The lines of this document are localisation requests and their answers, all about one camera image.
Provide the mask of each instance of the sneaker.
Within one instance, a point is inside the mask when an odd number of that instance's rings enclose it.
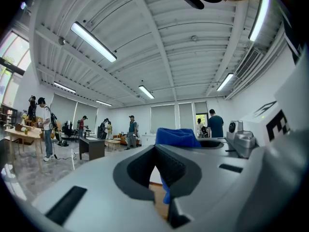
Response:
[[[50,159],[51,159],[51,157],[49,157],[49,158],[45,157],[43,160],[44,161],[49,161]]]

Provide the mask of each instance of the person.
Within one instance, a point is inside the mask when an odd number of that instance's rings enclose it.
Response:
[[[36,116],[35,116],[35,112],[36,112],[36,105],[35,105],[35,96],[31,96],[29,98],[29,102],[30,102],[30,106],[28,108],[28,113],[27,116],[29,117],[29,120],[36,122]]]
[[[112,123],[108,121],[108,126],[107,126],[107,131],[108,131],[108,139],[112,139]]]
[[[203,123],[201,123],[201,119],[198,118],[197,119],[197,137],[198,138],[203,138],[204,137],[204,134],[202,132],[202,127],[204,126]]]
[[[135,136],[137,134],[137,124],[134,121],[134,116],[129,116],[130,118],[130,126],[129,126],[129,134],[127,135],[127,148],[125,150],[130,149],[131,144],[133,144],[133,148],[136,148]]]
[[[109,120],[108,120],[108,118],[106,118],[104,121],[103,121],[103,124],[104,124],[104,132],[103,132],[103,139],[106,139],[106,136],[107,136],[107,134],[108,134],[108,122],[109,122]]]
[[[223,137],[223,119],[216,115],[213,109],[209,110],[211,118],[208,121],[208,137]]]
[[[83,136],[84,128],[86,128],[86,126],[84,126],[85,119],[88,119],[86,115],[84,115],[83,118],[79,121],[78,134],[80,138]]]
[[[46,146],[46,155],[44,157],[44,161],[49,161],[51,159],[51,156],[53,154],[53,144],[52,144],[52,128],[50,128],[51,124],[51,112],[49,107],[45,103],[45,99],[43,97],[40,97],[38,99],[38,104],[41,108],[44,109],[43,112],[43,122],[39,124],[40,127],[43,127],[44,129],[44,141]]]

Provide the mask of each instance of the fluorescent ceiling light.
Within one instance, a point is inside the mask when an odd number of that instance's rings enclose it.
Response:
[[[110,62],[114,62],[117,59],[117,57],[105,45],[103,45],[96,37],[94,37],[78,22],[73,23],[71,30],[84,41],[86,41],[89,45],[91,45],[94,49],[100,52]]]
[[[255,24],[253,25],[253,30],[251,30],[250,34],[249,34],[249,40],[251,41],[255,41],[260,30],[261,27],[263,25],[263,22],[265,20],[266,14],[267,14],[267,10],[268,10],[268,6],[269,6],[269,0],[262,0],[262,5],[260,7],[259,10],[259,14],[257,17],[257,20],[255,21]]]
[[[60,83],[54,82],[54,85],[56,85],[56,86],[58,86],[58,87],[61,87],[61,88],[65,89],[65,90],[67,90],[67,91],[70,91],[70,92],[72,92],[72,93],[76,93],[75,90],[73,90],[73,89],[71,89],[71,88],[69,88],[69,87],[63,86],[63,85],[60,84]]]
[[[233,75],[234,75],[233,73],[229,73],[224,79],[224,81],[221,83],[221,85],[217,88],[217,91],[221,91],[224,88],[224,86],[228,83],[228,81],[231,80]]]
[[[154,96],[145,88],[144,85],[139,86],[140,90],[143,91],[150,99],[154,99]]]
[[[97,102],[97,103],[100,103],[100,104],[103,104],[103,105],[112,106],[112,105],[110,105],[110,104],[108,104],[108,103],[105,103],[105,102],[102,102],[102,101],[96,100],[96,102]]]

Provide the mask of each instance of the air conditioning vent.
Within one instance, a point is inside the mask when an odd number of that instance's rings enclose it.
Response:
[[[261,55],[261,51],[257,48],[253,48],[250,53],[247,55],[245,61],[242,63],[241,67],[238,69],[236,76],[238,78],[242,77],[246,72],[250,70],[250,68],[255,64],[259,56]]]

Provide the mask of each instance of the table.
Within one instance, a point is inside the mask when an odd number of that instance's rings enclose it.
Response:
[[[40,161],[40,158],[39,158],[40,151],[39,151],[39,147],[38,147],[38,142],[40,142],[41,154],[42,154],[43,151],[42,151],[42,144],[41,144],[41,138],[40,138],[41,129],[34,128],[33,130],[29,130],[27,135],[25,135],[25,133],[22,132],[22,131],[17,131],[17,130],[15,131],[15,128],[7,129],[5,131],[10,136],[10,155],[11,155],[12,165],[14,165],[14,160],[16,159],[16,155],[15,155],[15,152],[13,150],[12,137],[15,136],[15,137],[21,138],[23,140],[23,151],[25,151],[24,150],[24,140],[25,139],[32,139],[32,140],[34,140],[35,151],[37,153],[37,160],[38,160],[38,164],[39,164],[39,169],[40,169],[40,172],[42,173],[42,162]]]
[[[79,159],[82,153],[89,152],[89,160],[94,160],[105,156],[105,140],[95,137],[79,138]]]
[[[118,145],[118,149],[120,149],[120,141],[117,140],[105,140],[105,143],[107,144],[108,148],[110,147],[110,145],[112,145],[112,150],[115,150],[115,145]]]

